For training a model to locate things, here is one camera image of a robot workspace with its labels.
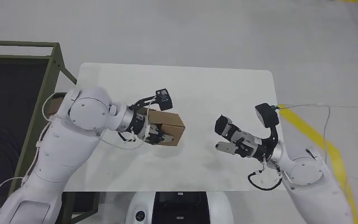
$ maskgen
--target yellow floor line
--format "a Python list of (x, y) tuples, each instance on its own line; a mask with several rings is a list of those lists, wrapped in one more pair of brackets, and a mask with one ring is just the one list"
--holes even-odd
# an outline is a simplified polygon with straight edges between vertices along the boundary
[(354, 3), (358, 3), (358, 0), (340, 0), (341, 2), (354, 2)]
[[(317, 146), (324, 149), (323, 136), (319, 134), (314, 128), (312, 128), (308, 123), (306, 123), (302, 118), (296, 115), (292, 110), (285, 109), (280, 110), (280, 115), (285, 120), (290, 122), (297, 130), (305, 134), (312, 142)], [(349, 183), (347, 181), (347, 174), (345, 170), (345, 165), (341, 157), (340, 150), (336, 148), (330, 141), (326, 140), (327, 151), (332, 162), (333, 174), (342, 189), (346, 189), (346, 197), (352, 209), (354, 224), (358, 224), (358, 214), (354, 202), (353, 192)]]

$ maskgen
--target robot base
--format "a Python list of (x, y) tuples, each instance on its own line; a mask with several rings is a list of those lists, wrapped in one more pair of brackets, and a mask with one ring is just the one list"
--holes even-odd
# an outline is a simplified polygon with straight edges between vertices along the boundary
[(224, 192), (137, 192), (125, 224), (234, 224)]

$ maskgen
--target black panel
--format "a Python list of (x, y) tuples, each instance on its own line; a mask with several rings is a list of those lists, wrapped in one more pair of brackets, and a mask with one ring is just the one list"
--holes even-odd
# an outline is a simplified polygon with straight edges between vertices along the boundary
[(96, 192), (76, 192), (73, 212), (89, 212), (93, 210)]
[[(47, 59), (0, 61), (0, 160), (6, 161), (1, 165), (0, 183), (11, 177), (9, 171), (15, 173), (47, 64)], [(7, 197), (10, 183), (0, 188), (0, 202)]]
[(206, 192), (156, 192), (152, 224), (210, 224)]

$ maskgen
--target wire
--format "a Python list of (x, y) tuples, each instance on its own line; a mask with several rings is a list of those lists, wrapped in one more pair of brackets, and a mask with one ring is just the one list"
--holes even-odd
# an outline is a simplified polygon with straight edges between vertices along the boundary
[[(39, 137), (38, 142), (41, 142), (41, 139), (42, 139), (42, 137), (43, 137), (43, 135), (44, 135), (44, 133), (45, 133), (47, 127), (48, 127), (50, 124), (51, 124), (51, 122), (48, 122), (47, 125), (44, 127), (44, 129), (41, 131), (41, 134), (40, 134), (40, 137)], [(29, 178), (29, 173), (30, 173), (32, 167), (33, 167), (34, 164), (35, 164), (35, 161), (36, 161), (36, 159), (37, 159), (37, 156), (39, 155), (39, 150), (40, 150), (40, 147), (39, 147), (39, 146), (36, 146), (36, 154), (35, 154), (34, 160), (32, 161), (32, 163), (31, 163), (29, 169), (26, 171), (26, 174), (25, 174), (25, 176), (23, 177), (23, 179), (22, 179), (22, 181), (21, 181), (21, 185), (24, 184), (24, 183), (27, 181), (27, 179)]]
[(46, 115), (45, 115), (45, 112), (44, 112), (44, 110), (45, 110), (45, 105), (46, 105), (47, 101), (49, 101), (49, 99), (51, 99), (51, 97), (53, 97), (55, 94), (57, 94), (57, 92), (54, 92), (53, 94), (51, 94), (51, 95), (45, 100), (45, 102), (44, 102), (44, 104), (43, 104), (43, 108), (42, 108), (43, 117), (44, 117), (45, 120), (47, 120), (48, 122), (50, 121), (50, 119), (48, 119), (48, 118), (46, 117)]
[(8, 181), (10, 181), (10, 180), (15, 180), (15, 179), (23, 179), (23, 178), (20, 177), (20, 176), (17, 176), (17, 177), (15, 177), (15, 178), (7, 179), (7, 180), (5, 180), (4, 182), (2, 182), (2, 183), (0, 184), (0, 188), (1, 188), (6, 182), (8, 182)]
[(288, 108), (296, 108), (298, 106), (330, 106), (332, 108), (358, 108), (358, 106), (346, 106), (346, 105), (328, 105), (328, 104), (301, 104), (301, 105), (295, 105), (295, 104), (281, 104), (288, 107), (281, 108), (281, 109), (288, 109)]
[(280, 170), (279, 167), (276, 167), (276, 171), (277, 171), (277, 173), (278, 173), (280, 179), (279, 179), (279, 181), (278, 181), (274, 186), (272, 186), (272, 187), (270, 187), (270, 188), (262, 188), (262, 187), (260, 187), (260, 186), (257, 186), (257, 185), (251, 180), (251, 177), (252, 177), (252, 176), (255, 176), (255, 175), (258, 175), (258, 174), (261, 174), (262, 171), (263, 171), (263, 169), (262, 169), (262, 170), (255, 171), (255, 172), (253, 172), (253, 173), (251, 173), (251, 174), (249, 174), (249, 175), (247, 176), (247, 179), (248, 179), (248, 181), (250, 182), (250, 184), (251, 184), (252, 186), (254, 186), (255, 188), (257, 188), (257, 189), (259, 189), (259, 190), (263, 190), (263, 191), (265, 191), (265, 192), (269, 192), (269, 191), (271, 191), (271, 190), (274, 190), (274, 189), (277, 188), (278, 186), (280, 186), (280, 184), (282, 183), (282, 176), (281, 176), (281, 170)]
[[(327, 107), (328, 115), (327, 115), (326, 123), (324, 124), (324, 129), (323, 129), (324, 162), (327, 164), (328, 148), (327, 148), (327, 144), (326, 144), (326, 129), (327, 129), (329, 118), (331, 117), (331, 105), (321, 104), (321, 103), (317, 103), (317, 104), (301, 104), (301, 105), (283, 104), (283, 105), (285, 105), (286, 107), (280, 108), (280, 107), (276, 106), (275, 108), (279, 109), (279, 110), (285, 110), (285, 109), (289, 109), (289, 108), (297, 108), (299, 106), (325, 106), (325, 107)], [(358, 107), (355, 107), (355, 106), (336, 106), (336, 105), (333, 105), (333, 106), (334, 107), (343, 107), (343, 108), (358, 108)]]
[(113, 147), (115, 147), (115, 148), (119, 148), (119, 149), (121, 149), (121, 150), (131, 151), (131, 150), (135, 150), (135, 149), (141, 147), (141, 146), (144, 144), (144, 142), (145, 142), (145, 140), (146, 140), (146, 138), (148, 137), (148, 134), (149, 134), (149, 129), (150, 129), (150, 125), (148, 125), (149, 109), (150, 109), (150, 105), (152, 104), (152, 102), (153, 102), (155, 99), (156, 99), (156, 97), (153, 97), (153, 98), (151, 99), (151, 101), (149, 102), (148, 108), (147, 108), (147, 117), (145, 118), (146, 130), (145, 130), (144, 139), (142, 140), (142, 142), (141, 142), (140, 145), (138, 145), (138, 146), (136, 146), (136, 147), (134, 147), (134, 148), (123, 148), (123, 147), (120, 147), (120, 146), (116, 146), (116, 145), (114, 145), (114, 144), (112, 144), (112, 143), (110, 143), (110, 142), (108, 142), (108, 141), (106, 141), (106, 140), (103, 140), (101, 137), (98, 137), (98, 136), (97, 136), (97, 138), (99, 138), (101, 141), (103, 141), (103, 142), (109, 144), (110, 146), (113, 146)]

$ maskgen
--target white cable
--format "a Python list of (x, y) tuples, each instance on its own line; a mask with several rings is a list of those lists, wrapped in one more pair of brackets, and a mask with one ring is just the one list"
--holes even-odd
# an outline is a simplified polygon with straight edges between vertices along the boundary
[(20, 176), (17, 176), (17, 177), (15, 177), (15, 178), (7, 179), (7, 180), (5, 180), (4, 182), (2, 182), (2, 183), (0, 184), (0, 188), (1, 188), (6, 182), (8, 182), (8, 181), (10, 181), (10, 180), (14, 180), (14, 179), (23, 179), (23, 178), (20, 177)]
[[(44, 129), (41, 131), (41, 134), (40, 134), (40, 137), (39, 137), (38, 142), (41, 142), (41, 139), (42, 139), (42, 137), (43, 137), (43, 135), (44, 135), (44, 133), (45, 133), (47, 127), (50, 125), (50, 123), (51, 123), (51, 122), (48, 122), (47, 125), (44, 127)], [(22, 181), (21, 181), (21, 185), (24, 184), (24, 183), (27, 181), (27, 179), (29, 178), (29, 173), (30, 173), (32, 167), (33, 167), (34, 164), (35, 164), (35, 161), (36, 161), (36, 159), (37, 159), (37, 156), (39, 155), (39, 149), (40, 149), (40, 147), (37, 146), (37, 147), (36, 147), (36, 154), (35, 154), (34, 160), (32, 161), (32, 164), (30, 165), (29, 169), (26, 171), (26, 174), (25, 174), (25, 176), (23, 177), (23, 179), (22, 179)]]
[(51, 97), (53, 97), (55, 94), (56, 94), (56, 92), (54, 92), (53, 94), (51, 94), (51, 95), (45, 100), (45, 102), (44, 102), (44, 104), (43, 104), (43, 108), (42, 108), (43, 117), (44, 117), (45, 120), (47, 120), (48, 122), (49, 122), (50, 120), (49, 120), (49, 119), (46, 117), (46, 115), (45, 115), (45, 112), (44, 112), (44, 110), (45, 110), (45, 105), (46, 105), (47, 101), (49, 101), (49, 99), (51, 99)]
[[(323, 129), (324, 162), (327, 164), (328, 149), (327, 149), (327, 144), (326, 144), (326, 129), (327, 129), (329, 118), (331, 117), (331, 105), (321, 104), (321, 103), (317, 103), (317, 104), (301, 104), (301, 105), (282, 104), (282, 105), (285, 105), (287, 107), (279, 108), (279, 110), (284, 110), (284, 109), (289, 109), (289, 108), (297, 108), (299, 106), (325, 106), (325, 107), (328, 108), (328, 116), (327, 116), (327, 120), (326, 120), (326, 123), (324, 124), (324, 129)], [(335, 107), (356, 108), (355, 106), (335, 106)]]
[(328, 104), (301, 104), (301, 105), (295, 105), (295, 104), (281, 104), (281, 105), (285, 105), (288, 107), (285, 108), (281, 108), (281, 109), (288, 109), (288, 108), (295, 108), (298, 106), (330, 106), (332, 108), (358, 108), (358, 106), (346, 106), (346, 105), (328, 105)]
[(148, 108), (147, 108), (147, 117), (145, 118), (145, 126), (146, 126), (145, 135), (144, 135), (144, 139), (142, 140), (142, 142), (141, 142), (140, 145), (138, 145), (138, 146), (136, 146), (136, 147), (134, 147), (134, 148), (123, 148), (123, 147), (120, 147), (120, 146), (116, 146), (116, 145), (114, 145), (114, 144), (112, 144), (112, 143), (110, 143), (110, 142), (108, 142), (108, 141), (106, 141), (106, 140), (103, 140), (101, 137), (97, 137), (97, 138), (99, 138), (101, 141), (103, 141), (103, 142), (109, 144), (110, 146), (113, 146), (113, 147), (115, 147), (115, 148), (119, 148), (119, 149), (121, 149), (121, 150), (129, 150), (129, 151), (130, 151), (130, 150), (135, 150), (135, 149), (141, 147), (141, 146), (144, 144), (144, 142), (145, 142), (145, 140), (146, 140), (146, 138), (148, 137), (148, 134), (149, 134), (149, 130), (150, 130), (150, 125), (148, 125), (149, 109), (150, 109), (150, 105), (152, 104), (152, 102), (153, 102), (155, 99), (156, 99), (156, 97), (152, 98), (152, 100), (149, 102), (149, 105), (148, 105)]

